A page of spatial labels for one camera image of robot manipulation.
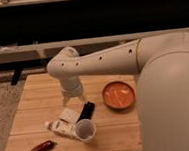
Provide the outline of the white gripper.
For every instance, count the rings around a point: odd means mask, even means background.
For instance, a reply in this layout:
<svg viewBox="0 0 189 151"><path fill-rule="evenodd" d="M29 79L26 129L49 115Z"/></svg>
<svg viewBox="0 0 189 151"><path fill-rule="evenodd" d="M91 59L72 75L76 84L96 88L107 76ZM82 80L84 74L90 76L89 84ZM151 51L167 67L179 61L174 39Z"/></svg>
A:
<svg viewBox="0 0 189 151"><path fill-rule="evenodd" d="M59 82L61 92L66 96L62 98L64 107L67 107L70 97L78 97L81 102L86 103L86 96L83 94L83 86L79 77L62 78Z"/></svg>

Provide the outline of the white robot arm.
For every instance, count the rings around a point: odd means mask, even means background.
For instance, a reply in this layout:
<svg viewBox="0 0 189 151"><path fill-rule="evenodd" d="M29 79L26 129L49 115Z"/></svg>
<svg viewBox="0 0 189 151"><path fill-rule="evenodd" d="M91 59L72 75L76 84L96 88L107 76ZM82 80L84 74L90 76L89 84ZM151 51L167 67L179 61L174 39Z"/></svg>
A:
<svg viewBox="0 0 189 151"><path fill-rule="evenodd" d="M47 72L77 95L80 75L136 75L143 151L189 151L189 32L150 36L80 56L67 47Z"/></svg>

